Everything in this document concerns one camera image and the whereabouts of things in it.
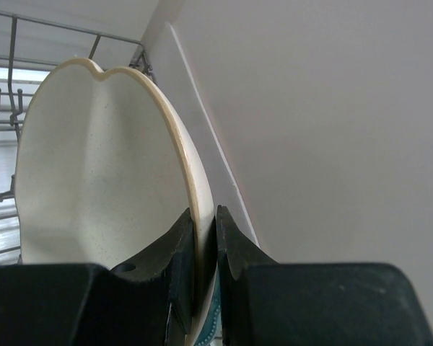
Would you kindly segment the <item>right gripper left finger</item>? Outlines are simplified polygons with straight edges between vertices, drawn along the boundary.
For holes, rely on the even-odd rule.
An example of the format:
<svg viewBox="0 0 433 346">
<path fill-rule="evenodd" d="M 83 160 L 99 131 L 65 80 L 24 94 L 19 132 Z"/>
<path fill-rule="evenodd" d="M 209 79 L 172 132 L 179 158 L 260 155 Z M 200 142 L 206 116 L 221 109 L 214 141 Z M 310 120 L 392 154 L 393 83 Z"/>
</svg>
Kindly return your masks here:
<svg viewBox="0 0 433 346">
<path fill-rule="evenodd" d="M 191 333 L 193 222 L 107 269 L 0 265 L 0 345 L 183 345 Z"/>
</svg>

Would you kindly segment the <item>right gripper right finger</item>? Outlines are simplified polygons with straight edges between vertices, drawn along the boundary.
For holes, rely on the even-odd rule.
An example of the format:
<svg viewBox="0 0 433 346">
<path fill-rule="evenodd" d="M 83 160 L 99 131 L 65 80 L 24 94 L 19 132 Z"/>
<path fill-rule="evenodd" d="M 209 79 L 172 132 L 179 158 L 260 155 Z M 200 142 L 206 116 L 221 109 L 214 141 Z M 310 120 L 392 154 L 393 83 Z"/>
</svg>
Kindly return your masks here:
<svg viewBox="0 0 433 346">
<path fill-rule="evenodd" d="M 216 212 L 225 345 L 433 345 L 405 274 L 385 263 L 281 264 Z"/>
</svg>

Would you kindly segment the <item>cream divided plate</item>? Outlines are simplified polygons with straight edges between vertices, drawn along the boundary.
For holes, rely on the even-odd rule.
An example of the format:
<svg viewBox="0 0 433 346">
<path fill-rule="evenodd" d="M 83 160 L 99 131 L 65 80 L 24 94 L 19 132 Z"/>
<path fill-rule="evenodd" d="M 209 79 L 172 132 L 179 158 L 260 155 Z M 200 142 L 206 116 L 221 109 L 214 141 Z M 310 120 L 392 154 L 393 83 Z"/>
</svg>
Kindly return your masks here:
<svg viewBox="0 0 433 346">
<path fill-rule="evenodd" d="M 26 265 L 113 268 L 188 210 L 196 312 L 185 343 L 197 341 L 214 290 L 214 202 L 186 127 L 149 78 L 88 58 L 54 68 L 25 115 L 14 198 Z"/>
</svg>

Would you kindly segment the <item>dark teal scalloped plate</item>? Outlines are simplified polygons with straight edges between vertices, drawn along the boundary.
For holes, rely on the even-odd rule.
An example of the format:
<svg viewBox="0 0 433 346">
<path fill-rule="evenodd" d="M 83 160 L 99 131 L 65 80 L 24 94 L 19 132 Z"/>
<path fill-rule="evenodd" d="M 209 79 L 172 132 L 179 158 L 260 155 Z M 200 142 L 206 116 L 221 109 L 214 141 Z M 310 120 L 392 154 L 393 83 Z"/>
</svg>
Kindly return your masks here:
<svg viewBox="0 0 433 346">
<path fill-rule="evenodd" d="M 222 335 L 221 310 L 219 271 L 216 270 L 214 291 L 212 293 L 209 311 L 202 330 L 194 343 L 195 346 L 212 345 L 215 338 Z"/>
</svg>

